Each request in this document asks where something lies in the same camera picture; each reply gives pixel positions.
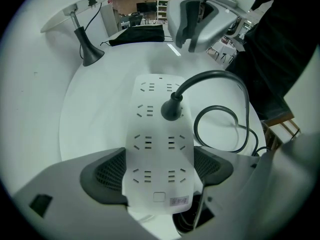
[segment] black bag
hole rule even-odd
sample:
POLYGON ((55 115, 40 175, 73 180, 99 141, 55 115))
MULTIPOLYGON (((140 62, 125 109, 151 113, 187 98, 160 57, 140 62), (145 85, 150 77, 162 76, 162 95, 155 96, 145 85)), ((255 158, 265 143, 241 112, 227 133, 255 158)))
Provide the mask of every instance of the black bag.
POLYGON ((164 28, 157 26, 136 26, 127 28, 114 40, 109 40, 111 46, 118 46, 142 42, 163 42, 165 40, 164 28))

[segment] round table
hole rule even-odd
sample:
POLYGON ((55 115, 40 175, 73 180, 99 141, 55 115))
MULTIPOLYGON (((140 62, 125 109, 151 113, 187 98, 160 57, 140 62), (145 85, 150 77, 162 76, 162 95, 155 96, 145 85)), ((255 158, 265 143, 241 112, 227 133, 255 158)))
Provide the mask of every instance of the round table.
MULTIPOLYGON (((167 26, 163 28, 168 36, 167 26)), ((222 69, 205 52, 189 53, 187 46, 179 49, 173 42, 142 42, 114 47, 103 44, 101 47, 104 56, 90 66, 81 65, 65 95, 59 126, 62 161, 125 146, 127 109, 137 76, 169 74, 188 79, 200 72, 222 69), (172 44, 181 56, 177 56, 167 44, 172 44)), ((231 80, 203 81, 188 89, 184 96, 189 99, 193 121, 202 109, 222 105, 233 110, 239 123, 245 125, 244 95, 231 80)), ((249 122, 258 136, 259 147, 265 146, 263 129, 252 106, 249 122)), ((198 129, 205 143, 225 151, 239 148, 246 133, 244 129, 235 128, 232 117, 222 111, 207 113, 198 129)), ((240 154, 251 155, 255 142, 250 134, 249 142, 240 154)))

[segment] white power strip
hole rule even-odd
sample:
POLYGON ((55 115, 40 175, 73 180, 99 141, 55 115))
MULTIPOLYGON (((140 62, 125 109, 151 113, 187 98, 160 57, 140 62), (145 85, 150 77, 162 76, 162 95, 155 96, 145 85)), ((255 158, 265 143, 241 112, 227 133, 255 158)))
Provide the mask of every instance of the white power strip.
POLYGON ((190 209, 194 193, 194 140, 187 97, 176 121, 161 115, 161 106, 185 80, 147 74, 136 78, 128 111, 126 172, 122 194, 131 210, 175 214, 190 209))

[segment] label sticker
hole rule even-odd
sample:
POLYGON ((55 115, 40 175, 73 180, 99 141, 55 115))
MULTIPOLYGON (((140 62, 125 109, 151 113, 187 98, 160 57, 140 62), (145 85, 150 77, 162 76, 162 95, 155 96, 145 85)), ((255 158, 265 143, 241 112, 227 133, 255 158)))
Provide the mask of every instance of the label sticker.
POLYGON ((181 197, 174 197, 170 198, 170 206, 181 206, 187 205, 189 202, 189 196, 181 196, 181 197))

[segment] lamp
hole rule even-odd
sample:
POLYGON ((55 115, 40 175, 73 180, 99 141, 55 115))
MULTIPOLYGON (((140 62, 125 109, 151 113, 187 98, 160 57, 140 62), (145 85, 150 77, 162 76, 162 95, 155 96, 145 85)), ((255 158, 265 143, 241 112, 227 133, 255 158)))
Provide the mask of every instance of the lamp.
MULTIPOLYGON (((89 3, 93 3, 94 5, 97 3, 96 0, 88 0, 89 3)), ((72 22, 75 27, 75 35, 78 38, 82 50, 83 50, 83 66, 87 67, 98 61, 105 52, 94 47, 94 45, 90 42, 85 28, 83 26, 80 26, 79 21, 76 16, 76 11, 78 10, 77 4, 72 4, 68 6, 67 8, 63 9, 63 14, 65 16, 70 16, 72 19, 72 22)))
POLYGON ((93 46, 90 42, 84 27, 80 26, 76 14, 95 7, 104 1, 105 0, 43 0, 43 4, 46 6, 41 8, 37 19, 41 27, 40 32, 45 33, 71 18, 75 27, 74 33, 83 49, 83 66, 90 66, 98 61, 105 53, 93 46))

